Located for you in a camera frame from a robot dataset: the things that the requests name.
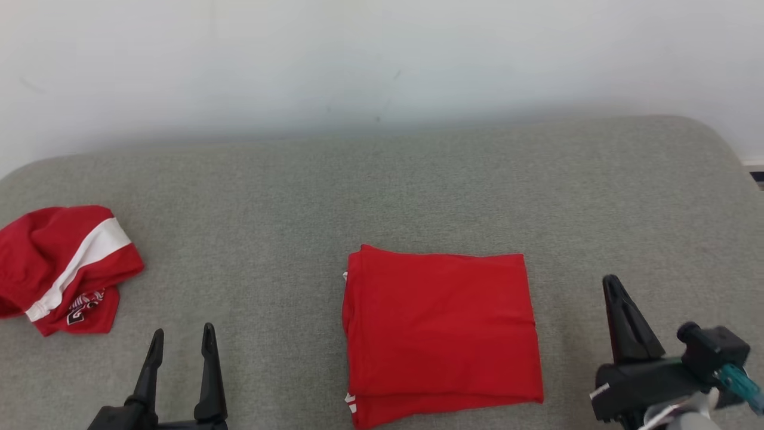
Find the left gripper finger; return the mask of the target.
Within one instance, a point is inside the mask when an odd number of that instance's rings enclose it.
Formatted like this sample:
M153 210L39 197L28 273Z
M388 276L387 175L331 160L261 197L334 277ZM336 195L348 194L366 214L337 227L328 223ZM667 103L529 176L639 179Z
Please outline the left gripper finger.
M141 373L132 394L132 400L142 403L145 408L155 408L156 381L158 380L158 369L162 365L163 356L164 330L159 328L153 334Z
M222 380L220 355L215 327L203 327L201 354L204 364L199 402L194 408L197 422L224 422L227 419L226 391Z

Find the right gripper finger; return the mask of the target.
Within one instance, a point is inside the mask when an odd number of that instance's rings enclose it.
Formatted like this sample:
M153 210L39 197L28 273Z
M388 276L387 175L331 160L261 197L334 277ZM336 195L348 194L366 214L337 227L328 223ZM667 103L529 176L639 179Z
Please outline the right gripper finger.
M633 302L632 329L635 338L639 341L639 358L636 360L657 360L663 358L665 349L658 340L657 335L648 324L646 318Z
M632 329L633 300L616 275L602 280L609 339L614 364L625 364L639 358L639 341Z

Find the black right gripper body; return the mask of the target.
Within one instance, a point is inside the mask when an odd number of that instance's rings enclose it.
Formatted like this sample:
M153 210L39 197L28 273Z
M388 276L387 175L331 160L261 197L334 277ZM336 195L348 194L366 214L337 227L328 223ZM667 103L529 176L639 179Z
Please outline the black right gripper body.
M590 405L597 421L623 430L719 430L710 414L752 403L750 345L726 327L677 330L678 358L601 365Z

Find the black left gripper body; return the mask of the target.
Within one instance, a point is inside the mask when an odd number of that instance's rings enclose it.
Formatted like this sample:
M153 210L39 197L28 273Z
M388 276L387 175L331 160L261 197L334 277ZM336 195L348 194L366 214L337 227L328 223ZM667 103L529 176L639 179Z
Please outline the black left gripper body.
M158 422L156 413L150 413L139 403L126 406L104 406L99 409L88 430L229 430L225 421Z

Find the red white-striped shorts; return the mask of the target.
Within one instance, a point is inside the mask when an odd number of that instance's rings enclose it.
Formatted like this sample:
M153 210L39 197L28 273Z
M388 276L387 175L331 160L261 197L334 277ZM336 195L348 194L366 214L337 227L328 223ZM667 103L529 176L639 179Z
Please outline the red white-striped shorts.
M143 269L109 208L35 210L0 229L0 320L25 317L44 337L107 334L118 286Z

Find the red Bulls 23 jersey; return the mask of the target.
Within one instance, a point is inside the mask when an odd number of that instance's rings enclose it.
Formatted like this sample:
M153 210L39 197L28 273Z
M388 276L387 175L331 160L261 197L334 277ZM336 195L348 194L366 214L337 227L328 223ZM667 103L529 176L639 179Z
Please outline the red Bulls 23 jersey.
M341 318L355 430L545 400L521 254L347 257Z

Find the grey fabric sofa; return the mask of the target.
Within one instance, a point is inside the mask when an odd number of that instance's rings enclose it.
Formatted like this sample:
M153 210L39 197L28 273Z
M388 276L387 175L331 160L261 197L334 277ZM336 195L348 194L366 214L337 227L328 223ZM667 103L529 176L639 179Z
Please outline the grey fabric sofa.
M590 407L611 357L601 280L666 351L685 321L747 341L764 387L764 192L712 128L673 115L355 139L132 149L0 180L0 228L101 204L146 267L104 336L0 321L0 430L86 430L134 389L164 329L156 411L193 416L213 323L233 430L352 430L342 272L361 244L525 255L545 402L380 430L620 430Z

